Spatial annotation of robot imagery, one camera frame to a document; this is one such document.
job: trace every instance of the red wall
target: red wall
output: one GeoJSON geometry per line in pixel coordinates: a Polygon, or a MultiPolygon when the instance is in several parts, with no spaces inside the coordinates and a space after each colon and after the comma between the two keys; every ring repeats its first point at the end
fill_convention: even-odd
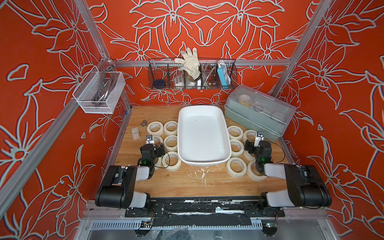
{"type": "Polygon", "coordinates": [[[343,239],[384,237],[384,3],[333,2],[280,99],[297,107],[284,137],[327,181],[343,239]]]}
{"type": "MultiPolygon", "coordinates": [[[[289,59],[318,1],[105,1],[87,0],[114,60],[179,55],[186,46],[200,57],[289,59]]],[[[223,104],[228,91],[151,90],[146,68],[122,68],[134,105],[223,104]]],[[[283,66],[238,68],[238,83],[265,93],[283,66]]]]}
{"type": "MultiPolygon", "coordinates": [[[[0,187],[100,60],[72,0],[0,2],[0,187]]],[[[1,239],[72,239],[125,116],[78,108],[0,221],[1,239]]]]}

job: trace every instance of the white mesh basket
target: white mesh basket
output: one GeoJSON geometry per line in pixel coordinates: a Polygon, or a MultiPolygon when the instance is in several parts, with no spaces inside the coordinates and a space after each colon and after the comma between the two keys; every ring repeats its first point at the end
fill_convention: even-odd
{"type": "Polygon", "coordinates": [[[110,94],[105,101],[92,101],[99,90],[99,83],[103,81],[103,79],[101,79],[101,73],[97,69],[93,72],[91,71],[91,73],[94,74],[94,76],[89,83],[84,86],[84,90],[80,93],[77,92],[78,90],[80,91],[80,86],[83,84],[82,82],[73,92],[73,97],[85,113],[112,114],[125,86],[122,72],[106,72],[105,80],[110,78],[111,73],[117,73],[119,76],[115,87],[110,90],[110,94]]]}

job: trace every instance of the wire mesh basket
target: wire mesh basket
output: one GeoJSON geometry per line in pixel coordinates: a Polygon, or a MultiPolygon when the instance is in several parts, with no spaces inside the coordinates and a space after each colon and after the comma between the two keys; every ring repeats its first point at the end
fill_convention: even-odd
{"type": "Polygon", "coordinates": [[[91,80],[81,82],[73,97],[85,113],[112,114],[125,86],[122,72],[106,71],[104,74],[94,67],[89,76],[91,80]]]}
{"type": "Polygon", "coordinates": [[[202,74],[202,80],[191,82],[187,80],[185,71],[178,70],[183,64],[175,63],[171,58],[156,58],[149,60],[148,80],[151,89],[235,89],[237,83],[237,68],[232,59],[199,58],[199,71],[207,73],[206,78],[202,74]],[[225,63],[228,76],[231,79],[229,85],[222,85],[218,72],[217,61],[225,63]]]}

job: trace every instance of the wooden table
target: wooden table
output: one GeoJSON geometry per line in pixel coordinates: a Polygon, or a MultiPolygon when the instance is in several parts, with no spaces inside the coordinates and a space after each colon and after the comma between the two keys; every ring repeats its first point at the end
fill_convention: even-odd
{"type": "MultiPolygon", "coordinates": [[[[141,157],[140,147],[145,144],[147,126],[141,127],[143,120],[147,123],[159,121],[163,124],[174,120],[177,121],[178,114],[182,106],[134,106],[129,120],[124,139],[121,143],[116,165],[128,166],[137,165],[141,157]],[[140,139],[133,140],[131,128],[138,127],[140,139]]],[[[225,118],[227,126],[236,125],[243,129],[247,128],[238,123],[225,118]]],[[[272,161],[282,160],[284,153],[276,144],[272,144],[272,161]]],[[[249,161],[240,156],[246,164],[249,161]]],[[[262,192],[272,192],[286,189],[285,180],[267,177],[261,182],[253,181],[247,174],[241,178],[233,178],[228,175],[226,163],[218,166],[196,167],[182,163],[179,170],[169,172],[166,169],[155,171],[151,179],[138,181],[135,190],[150,193],[152,197],[189,197],[189,196],[244,196],[260,195],[262,192]]]]}

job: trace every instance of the wire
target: wire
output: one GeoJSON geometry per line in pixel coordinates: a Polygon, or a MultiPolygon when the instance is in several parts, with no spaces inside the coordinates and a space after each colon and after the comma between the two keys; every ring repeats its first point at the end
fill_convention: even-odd
{"type": "Polygon", "coordinates": [[[266,141],[266,142],[270,142],[270,143],[276,144],[277,146],[279,146],[279,147],[283,150],[284,158],[283,158],[282,160],[278,161],[277,163],[282,162],[282,161],[285,159],[285,157],[286,157],[286,156],[285,156],[284,149],[283,149],[279,144],[277,144],[277,143],[275,143],[275,142],[271,142],[271,141],[266,141]]]}
{"type": "Polygon", "coordinates": [[[276,222],[276,225],[279,224],[279,222],[277,221],[277,212],[274,212],[275,214],[275,222],[276,222]]]}
{"type": "Polygon", "coordinates": [[[135,230],[137,237],[144,237],[145,235],[147,235],[151,231],[153,225],[155,224],[155,220],[156,220],[156,218],[154,218],[155,217],[155,210],[153,208],[151,208],[151,211],[147,215],[149,215],[151,212],[152,212],[151,220],[149,222],[144,223],[144,225],[142,227],[140,226],[137,230],[135,230]],[[147,230],[147,232],[145,234],[140,235],[137,233],[141,228],[144,228],[145,226],[147,226],[149,224],[151,225],[151,227],[147,230]]]}
{"type": "MultiPolygon", "coordinates": [[[[165,148],[164,148],[164,147],[161,147],[161,146],[156,145],[156,144],[155,144],[155,146],[164,149],[164,152],[165,152],[165,148]]],[[[158,167],[158,168],[167,168],[167,167],[169,167],[169,165],[170,165],[170,156],[169,156],[169,153],[167,153],[167,154],[168,154],[168,158],[169,158],[168,166],[166,166],[166,167],[158,167]]]]}

